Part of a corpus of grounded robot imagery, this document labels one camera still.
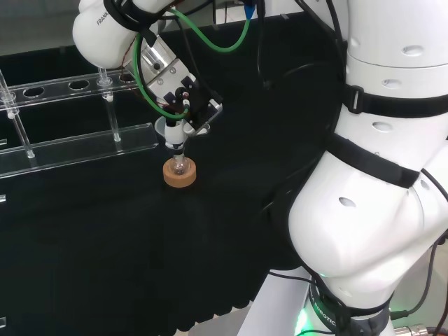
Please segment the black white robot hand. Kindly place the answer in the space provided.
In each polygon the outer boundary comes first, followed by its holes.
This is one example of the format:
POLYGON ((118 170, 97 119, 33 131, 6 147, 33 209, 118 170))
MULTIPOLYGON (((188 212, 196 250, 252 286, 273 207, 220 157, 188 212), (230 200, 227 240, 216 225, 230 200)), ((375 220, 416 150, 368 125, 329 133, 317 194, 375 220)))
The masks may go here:
POLYGON ((179 59, 169 65, 142 59, 141 70, 150 97, 164 111, 156 130, 165 146, 179 153, 188 138, 208 132, 223 105, 179 59))

